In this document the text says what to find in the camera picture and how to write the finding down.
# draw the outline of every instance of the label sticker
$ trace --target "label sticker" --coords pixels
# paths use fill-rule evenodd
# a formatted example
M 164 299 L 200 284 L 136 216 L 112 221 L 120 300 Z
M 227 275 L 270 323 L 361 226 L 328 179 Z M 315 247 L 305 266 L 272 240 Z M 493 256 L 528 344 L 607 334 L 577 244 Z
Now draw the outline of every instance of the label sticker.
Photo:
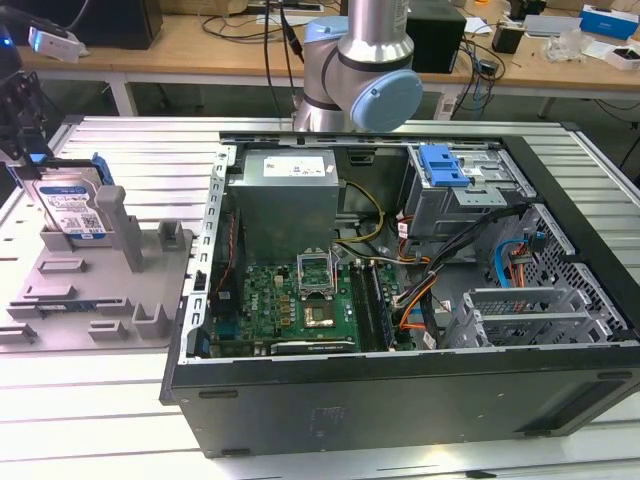
M 87 206 L 85 187 L 40 187 L 49 214 L 63 233 L 75 238 L 103 238 L 106 230 L 97 212 Z
M 38 309 L 55 311 L 55 310 L 66 310 L 67 307 L 65 307 L 64 305 L 38 305 Z
M 409 11 L 409 0 L 397 0 L 396 13 L 393 21 L 395 31 L 407 28 L 407 12 Z
M 267 157 L 265 177 L 324 177 L 322 157 Z
M 431 335 L 429 335 L 429 332 L 427 332 L 426 330 L 424 331 L 422 341 L 424 342 L 424 344 L 427 346 L 429 350 L 436 349 L 436 341 L 433 339 Z
M 398 236 L 400 238 L 409 238 L 409 225 L 404 222 L 398 223 Z

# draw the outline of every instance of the metal workbench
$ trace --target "metal workbench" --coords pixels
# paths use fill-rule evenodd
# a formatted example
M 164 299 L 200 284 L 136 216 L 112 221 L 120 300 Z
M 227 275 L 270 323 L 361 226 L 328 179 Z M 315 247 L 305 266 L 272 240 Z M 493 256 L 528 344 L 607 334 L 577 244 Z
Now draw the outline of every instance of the metal workbench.
M 143 229 L 180 218 L 199 232 L 207 152 L 218 132 L 289 128 L 275 120 L 85 118 L 61 127 L 52 148 L 62 158 L 99 152 L 107 159 Z M 582 134 L 555 123 L 412 122 L 402 130 L 524 136 L 640 282 L 639 193 Z M 0 210 L 2 312 L 42 248 L 42 224 L 20 191 Z M 470 470 L 519 479 L 640 478 L 640 394 L 566 438 L 209 461 L 178 407 L 157 400 L 165 360 L 153 350 L 0 355 L 0 478 L 416 479 L 465 478 Z

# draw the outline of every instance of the cpu socket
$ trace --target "cpu socket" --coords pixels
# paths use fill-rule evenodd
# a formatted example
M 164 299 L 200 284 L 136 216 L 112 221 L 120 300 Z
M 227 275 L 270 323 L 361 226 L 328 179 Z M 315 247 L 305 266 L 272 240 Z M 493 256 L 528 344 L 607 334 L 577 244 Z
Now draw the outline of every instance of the cpu socket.
M 304 328 L 331 328 L 336 326 L 335 309 L 331 300 L 302 302 Z

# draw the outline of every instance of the red cable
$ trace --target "red cable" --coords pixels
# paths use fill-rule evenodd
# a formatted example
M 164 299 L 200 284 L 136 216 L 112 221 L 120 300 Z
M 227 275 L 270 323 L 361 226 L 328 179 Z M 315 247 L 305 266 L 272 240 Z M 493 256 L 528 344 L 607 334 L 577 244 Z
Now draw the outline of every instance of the red cable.
M 224 271 L 224 275 L 222 275 L 222 278 L 220 279 L 220 283 L 218 283 L 218 286 L 216 287 L 215 292 L 213 292 L 213 298 L 218 296 L 218 291 L 222 288 L 222 284 L 227 279 L 227 276 L 231 271 L 231 265 L 233 264 L 233 255 L 235 253 L 233 248 L 233 228 L 235 224 L 236 224 L 236 217 L 232 214 L 231 222 L 229 224 L 229 263 L 227 265 L 227 269 Z

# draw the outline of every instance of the blue hard drive label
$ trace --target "blue hard drive label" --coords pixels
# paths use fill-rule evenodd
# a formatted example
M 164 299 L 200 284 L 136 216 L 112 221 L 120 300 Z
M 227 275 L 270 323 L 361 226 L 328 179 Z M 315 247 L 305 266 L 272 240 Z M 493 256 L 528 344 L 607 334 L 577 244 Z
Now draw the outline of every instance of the blue hard drive label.
M 106 230 L 98 213 L 87 203 L 91 196 L 82 186 L 41 186 L 42 200 L 58 228 L 78 240 L 104 238 Z

